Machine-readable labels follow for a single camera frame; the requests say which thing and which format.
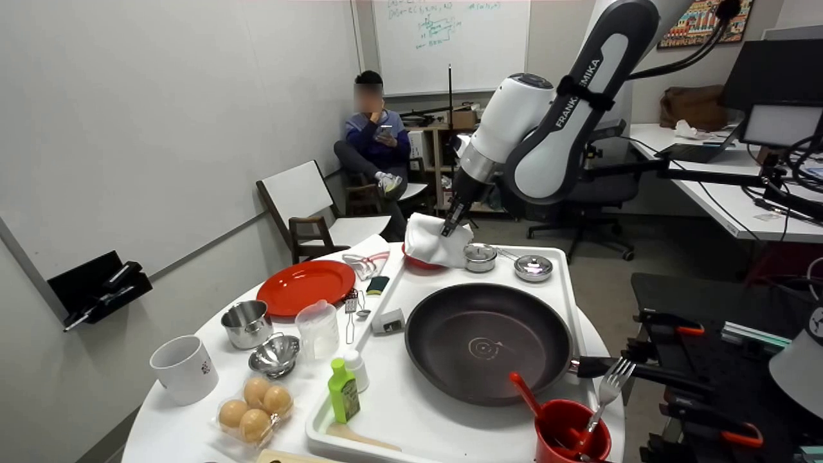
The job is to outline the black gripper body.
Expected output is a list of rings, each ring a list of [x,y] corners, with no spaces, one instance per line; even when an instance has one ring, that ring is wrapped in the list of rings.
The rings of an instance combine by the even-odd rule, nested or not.
[[[457,176],[451,182],[451,206],[449,206],[445,225],[441,225],[445,238],[449,238],[455,233],[455,226],[463,222],[463,217],[468,215],[476,197],[477,197],[477,182],[468,176]]]

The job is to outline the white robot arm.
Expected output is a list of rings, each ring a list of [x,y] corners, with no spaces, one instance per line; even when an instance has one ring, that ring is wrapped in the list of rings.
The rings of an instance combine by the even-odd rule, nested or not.
[[[660,42],[694,0],[597,0],[584,45],[558,85],[514,72],[494,91],[477,130],[457,152],[449,238],[498,177],[520,200],[547,206],[568,197],[584,164],[584,146],[630,80],[667,76],[700,62],[741,13],[741,0],[719,0],[718,27],[691,56],[643,71],[637,62]]]

